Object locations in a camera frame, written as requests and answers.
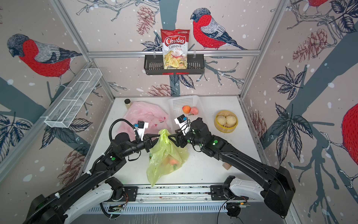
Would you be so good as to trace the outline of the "pink plastic bag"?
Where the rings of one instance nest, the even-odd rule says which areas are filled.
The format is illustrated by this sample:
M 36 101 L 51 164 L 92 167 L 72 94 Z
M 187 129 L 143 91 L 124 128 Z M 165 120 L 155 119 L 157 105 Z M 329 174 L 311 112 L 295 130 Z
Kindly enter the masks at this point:
M 124 119 L 133 125 L 138 121 L 147 122 L 148 128 L 145 133 L 158 134 L 162 129 L 171 131 L 169 115 L 158 105 L 143 101 L 134 102 L 124 115 Z

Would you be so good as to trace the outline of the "green plastic bag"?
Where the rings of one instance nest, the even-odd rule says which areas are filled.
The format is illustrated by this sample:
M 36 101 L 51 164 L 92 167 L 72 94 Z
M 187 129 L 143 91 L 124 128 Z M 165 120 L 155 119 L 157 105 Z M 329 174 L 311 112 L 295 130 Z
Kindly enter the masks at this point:
M 151 186 L 154 186 L 157 181 L 164 175 L 168 175 L 178 169 L 188 160 L 188 150 L 177 147 L 168 139 L 169 131 L 162 129 L 159 131 L 160 137 L 156 145 L 150 150 L 149 166 L 146 171 L 147 180 Z M 180 161 L 179 166 L 172 166 L 169 160 L 175 158 Z

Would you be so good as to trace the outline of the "red peach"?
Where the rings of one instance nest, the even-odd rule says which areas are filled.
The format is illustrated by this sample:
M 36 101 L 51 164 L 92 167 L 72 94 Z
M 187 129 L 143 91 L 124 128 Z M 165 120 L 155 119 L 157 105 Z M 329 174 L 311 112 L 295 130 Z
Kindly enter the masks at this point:
M 172 158 L 169 160 L 169 164 L 172 166 L 179 166 L 181 164 L 181 162 L 176 160 L 175 158 Z

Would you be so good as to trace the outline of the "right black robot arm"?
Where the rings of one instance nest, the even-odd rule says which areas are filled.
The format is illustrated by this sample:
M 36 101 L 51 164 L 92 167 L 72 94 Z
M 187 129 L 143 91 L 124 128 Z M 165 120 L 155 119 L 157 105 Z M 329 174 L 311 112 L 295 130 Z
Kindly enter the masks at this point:
M 212 135 L 202 118 L 192 121 L 186 133 L 178 129 L 168 138 L 178 147 L 185 147 L 187 144 L 200 146 L 201 152 L 207 156 L 237 168 L 263 188 L 260 195 L 273 212 L 280 216 L 288 214 L 296 189 L 286 168 L 280 166 L 276 169 L 263 164 L 223 138 Z

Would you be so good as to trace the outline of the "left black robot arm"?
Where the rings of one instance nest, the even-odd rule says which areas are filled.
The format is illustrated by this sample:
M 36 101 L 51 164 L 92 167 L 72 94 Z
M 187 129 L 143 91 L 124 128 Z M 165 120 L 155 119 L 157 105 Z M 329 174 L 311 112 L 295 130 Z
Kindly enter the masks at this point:
M 130 141 L 127 133 L 118 134 L 87 173 L 48 197 L 36 197 L 30 205 L 25 223 L 70 224 L 102 202 L 126 199 L 123 184 L 114 174 L 126 164 L 128 156 L 142 150 L 149 152 L 158 138 L 158 134 L 146 134 L 143 139 Z

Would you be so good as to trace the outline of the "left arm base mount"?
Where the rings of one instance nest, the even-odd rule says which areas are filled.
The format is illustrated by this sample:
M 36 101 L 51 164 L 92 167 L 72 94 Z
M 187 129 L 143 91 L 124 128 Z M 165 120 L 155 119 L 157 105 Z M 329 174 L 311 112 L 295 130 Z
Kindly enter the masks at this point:
M 104 202 L 135 202 L 138 189 L 137 186 L 124 186 L 121 189 L 112 190 L 110 198 Z

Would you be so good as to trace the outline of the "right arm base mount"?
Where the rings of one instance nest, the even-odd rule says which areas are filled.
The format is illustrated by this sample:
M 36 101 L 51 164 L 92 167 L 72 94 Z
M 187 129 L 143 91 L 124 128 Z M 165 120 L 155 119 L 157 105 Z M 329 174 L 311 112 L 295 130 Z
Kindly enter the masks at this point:
M 248 197 L 236 196 L 228 187 L 221 185 L 211 185 L 209 195 L 212 201 L 224 201 L 228 199 L 247 201 L 249 199 Z

